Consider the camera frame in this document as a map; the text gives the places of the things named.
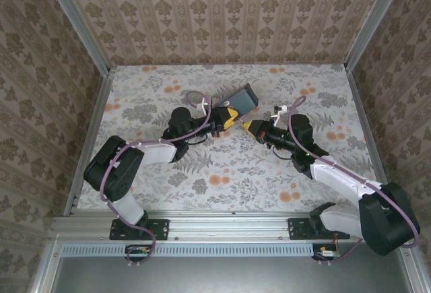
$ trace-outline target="purple cable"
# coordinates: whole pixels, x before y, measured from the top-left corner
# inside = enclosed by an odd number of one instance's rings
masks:
[[[293,103],[293,105],[290,107],[289,110],[289,117],[288,117],[288,126],[289,126],[289,130],[290,130],[290,134],[292,135],[293,140],[295,141],[296,145],[298,145],[298,147],[300,149],[302,149],[304,152],[310,154],[310,156],[312,156],[313,158],[320,160],[322,162],[324,162],[325,164],[328,164],[330,166],[335,167],[336,169],[342,171],[344,174],[352,177],[353,179],[357,180],[358,182],[363,183],[365,186],[369,187],[370,189],[372,189],[373,191],[377,192],[384,200],[386,200],[390,205],[392,205],[392,207],[394,209],[396,209],[398,211],[399,214],[401,214],[401,217],[404,218],[404,220],[408,223],[409,227],[411,228],[411,231],[413,232],[414,238],[415,240],[413,241],[413,243],[408,244],[408,245],[402,245],[401,247],[403,248],[414,248],[419,244],[419,234],[418,231],[416,230],[415,225],[413,224],[413,222],[410,220],[409,216],[407,214],[405,214],[405,212],[390,198],[388,197],[386,194],[384,194],[381,190],[379,190],[377,187],[375,187],[374,185],[370,184],[366,179],[363,179],[359,176],[356,176],[354,173],[350,172],[349,170],[346,170],[344,167],[336,164],[336,163],[332,163],[322,157],[319,157],[315,154],[313,154],[312,152],[310,152],[309,150],[307,150],[304,146],[301,145],[301,143],[298,141],[298,139],[296,138],[294,132],[293,132],[293,128],[292,128],[292,113],[294,111],[295,108],[297,108],[298,106],[300,106],[301,104],[304,103],[304,101],[306,100],[306,96],[300,96],[299,98],[297,98],[295,100],[295,102]],[[350,253],[359,245],[359,243],[362,241],[362,239],[360,239],[356,245],[348,252],[346,253],[343,257],[340,257],[339,259],[343,259],[344,257],[347,257],[348,255],[350,255]]]
[[[204,126],[207,124],[207,122],[209,121],[209,118],[210,118],[210,116],[211,116],[211,104],[209,103],[209,101],[208,101],[207,97],[206,97],[203,93],[201,93],[201,92],[199,92],[199,91],[190,91],[190,92],[188,92],[188,93],[186,94],[187,101],[189,101],[189,99],[188,99],[188,95],[189,95],[190,93],[192,93],[192,92],[194,92],[194,93],[199,93],[199,94],[200,94],[200,95],[205,99],[206,103],[208,103],[208,104],[209,104],[209,105],[208,105],[207,118],[205,119],[205,121],[203,122],[203,124],[202,124],[201,126],[199,126],[199,128],[197,128],[196,130],[192,131],[191,133],[188,133],[187,135],[180,136],[180,137],[173,138],[173,139],[159,139],[159,140],[135,141],[135,142],[133,142],[133,143],[127,143],[127,144],[126,144],[126,146],[124,146],[123,148],[121,148],[121,149],[119,150],[119,152],[118,152],[118,153],[114,156],[114,158],[111,160],[111,162],[110,162],[110,164],[109,164],[108,168],[106,169],[106,172],[105,172],[105,174],[104,174],[104,176],[103,176],[103,178],[102,178],[102,182],[100,183],[100,190],[99,190],[99,192],[100,192],[100,199],[101,199],[103,202],[106,202],[107,206],[112,210],[112,212],[114,212],[114,213],[115,213],[115,215],[117,216],[117,218],[118,218],[119,220],[121,220],[124,224],[126,224],[127,226],[129,226],[129,227],[131,227],[131,228],[134,228],[134,229],[137,229],[137,230],[144,231],[144,232],[146,232],[147,234],[149,234],[149,235],[151,236],[151,238],[152,238],[152,247],[151,247],[151,249],[150,249],[150,251],[149,251],[148,255],[147,255],[147,256],[146,256],[142,261],[140,261],[140,263],[144,263],[145,261],[147,261],[147,260],[149,259],[149,257],[151,256],[151,254],[154,252],[154,249],[155,249],[155,247],[156,247],[156,237],[155,237],[155,236],[154,236],[154,234],[153,234],[151,231],[149,231],[148,229],[145,229],[145,228],[143,228],[143,227],[139,227],[139,226],[136,226],[136,225],[134,225],[134,224],[131,224],[130,222],[126,221],[126,219],[124,219],[124,218],[120,215],[120,213],[117,211],[117,209],[115,209],[115,206],[112,204],[112,202],[110,202],[110,201],[108,200],[108,198],[107,198],[107,197],[105,197],[105,195],[104,195],[104,189],[105,189],[106,180],[108,179],[109,173],[110,173],[110,171],[114,168],[114,165],[115,165],[115,163],[117,162],[117,160],[118,160],[118,159],[120,158],[120,156],[121,156],[121,155],[122,155],[126,150],[128,150],[130,147],[137,146],[137,145],[154,145],[154,144],[159,144],[159,143],[166,143],[166,144],[172,145],[171,143],[172,143],[173,141],[178,141],[178,140],[182,140],[182,139],[188,138],[188,137],[190,137],[190,136],[193,136],[194,134],[196,134],[196,133],[200,132],[200,130],[202,130],[202,128],[204,128]],[[132,262],[132,261],[130,260],[129,255],[130,255],[130,254],[127,254],[127,260],[128,260],[130,263],[134,263],[134,262]]]

